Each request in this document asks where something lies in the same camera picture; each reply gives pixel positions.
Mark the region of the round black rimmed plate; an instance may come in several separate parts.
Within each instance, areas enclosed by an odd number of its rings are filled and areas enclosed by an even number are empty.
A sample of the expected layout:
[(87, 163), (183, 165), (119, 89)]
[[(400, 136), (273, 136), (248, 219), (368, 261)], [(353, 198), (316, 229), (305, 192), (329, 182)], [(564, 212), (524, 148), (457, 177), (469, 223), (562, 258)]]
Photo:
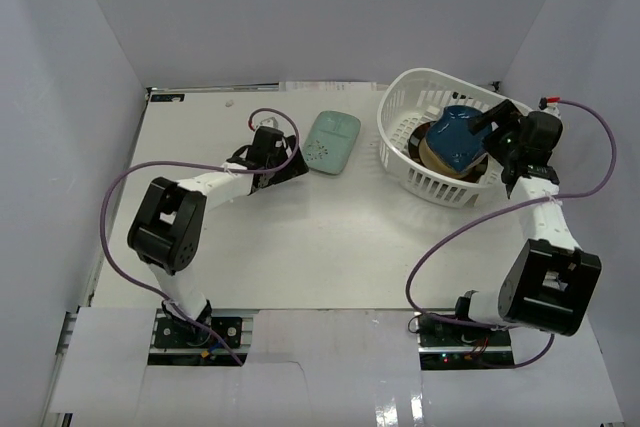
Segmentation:
[[(418, 155), (418, 146), (420, 141), (422, 139), (425, 139), (426, 133), (428, 132), (431, 125), (432, 125), (432, 122), (426, 122), (419, 125), (412, 132), (407, 143), (407, 152), (408, 152), (409, 158), (415, 163), (421, 165), (422, 167), (424, 166), (422, 165)], [(477, 183), (479, 179), (486, 173), (487, 167), (488, 167), (488, 157), (484, 156), (480, 162), (476, 163), (474, 166), (472, 166), (469, 170), (465, 172), (466, 173), (465, 177), (457, 180)]]

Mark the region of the teal rectangular plate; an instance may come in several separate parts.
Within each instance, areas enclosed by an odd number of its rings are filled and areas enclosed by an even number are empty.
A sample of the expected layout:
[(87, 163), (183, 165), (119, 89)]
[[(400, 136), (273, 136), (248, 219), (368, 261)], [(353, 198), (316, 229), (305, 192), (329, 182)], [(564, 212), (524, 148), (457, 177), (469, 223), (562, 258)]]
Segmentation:
[(341, 174), (360, 129), (361, 121), (353, 115), (333, 110), (320, 112), (302, 145), (307, 166), (323, 174)]

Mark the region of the dark blue leaf dish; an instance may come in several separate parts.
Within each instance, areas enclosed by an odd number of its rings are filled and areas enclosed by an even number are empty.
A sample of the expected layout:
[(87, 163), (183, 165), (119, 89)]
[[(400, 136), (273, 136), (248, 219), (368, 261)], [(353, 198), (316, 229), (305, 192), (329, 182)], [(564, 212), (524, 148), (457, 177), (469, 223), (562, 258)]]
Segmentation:
[(486, 155), (483, 139), (491, 128), (484, 127), (476, 134), (469, 128), (469, 121), (481, 115), (470, 106), (447, 106), (425, 134), (426, 146), (435, 159), (456, 177), (464, 177)]

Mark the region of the yellow square panda plate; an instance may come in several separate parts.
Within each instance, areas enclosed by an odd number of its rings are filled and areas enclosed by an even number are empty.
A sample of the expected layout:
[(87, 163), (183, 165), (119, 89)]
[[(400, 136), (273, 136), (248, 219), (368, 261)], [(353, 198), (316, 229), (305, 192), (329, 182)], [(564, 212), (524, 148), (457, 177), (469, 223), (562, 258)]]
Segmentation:
[(428, 146), (425, 139), (422, 139), (418, 146), (418, 155), (422, 165), (440, 175), (454, 179), (462, 179), (466, 176), (465, 172), (456, 172), (453, 168), (446, 165)]

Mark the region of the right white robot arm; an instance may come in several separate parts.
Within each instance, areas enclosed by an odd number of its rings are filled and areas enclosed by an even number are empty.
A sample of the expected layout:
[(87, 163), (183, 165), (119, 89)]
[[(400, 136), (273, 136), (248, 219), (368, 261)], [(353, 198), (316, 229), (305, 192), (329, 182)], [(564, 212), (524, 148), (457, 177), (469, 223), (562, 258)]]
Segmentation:
[(524, 245), (497, 290), (470, 290), (458, 298), (452, 335), (466, 346), (484, 338), (489, 326), (572, 336), (581, 325), (602, 264), (574, 239), (556, 198), (559, 178), (549, 160), (563, 124), (549, 111), (523, 114), (504, 100), (468, 125), (473, 134), (491, 130), (482, 144), (502, 167), (508, 198), (522, 207)]

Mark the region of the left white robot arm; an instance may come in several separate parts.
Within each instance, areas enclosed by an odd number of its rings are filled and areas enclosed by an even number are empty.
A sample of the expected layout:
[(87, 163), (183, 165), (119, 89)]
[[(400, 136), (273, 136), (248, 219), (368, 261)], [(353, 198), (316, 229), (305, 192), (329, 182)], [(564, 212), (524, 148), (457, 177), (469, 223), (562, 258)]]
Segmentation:
[(154, 179), (127, 236), (127, 244), (154, 274), (165, 306), (177, 317), (177, 334), (199, 346), (211, 334), (210, 302), (189, 270), (199, 247), (205, 214), (237, 198), (309, 172), (294, 135), (259, 127), (252, 143), (237, 150), (221, 171), (173, 181)]

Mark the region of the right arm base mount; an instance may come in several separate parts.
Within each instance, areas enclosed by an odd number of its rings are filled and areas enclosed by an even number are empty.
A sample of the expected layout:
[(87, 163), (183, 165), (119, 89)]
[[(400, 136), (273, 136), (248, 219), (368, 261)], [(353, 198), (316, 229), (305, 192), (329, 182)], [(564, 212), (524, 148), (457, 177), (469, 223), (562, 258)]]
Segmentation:
[(515, 365), (507, 331), (462, 327), (414, 315), (407, 330), (417, 340), (422, 371), (468, 371)]

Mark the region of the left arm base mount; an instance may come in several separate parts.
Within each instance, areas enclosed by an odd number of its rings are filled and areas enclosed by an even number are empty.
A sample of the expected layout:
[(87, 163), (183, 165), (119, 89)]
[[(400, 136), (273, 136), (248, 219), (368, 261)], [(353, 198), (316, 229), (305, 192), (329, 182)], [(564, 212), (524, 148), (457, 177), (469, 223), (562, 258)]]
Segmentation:
[(249, 344), (243, 340), (240, 316), (208, 317), (212, 335), (182, 319), (172, 320), (158, 312), (147, 358), (149, 366), (240, 367)]

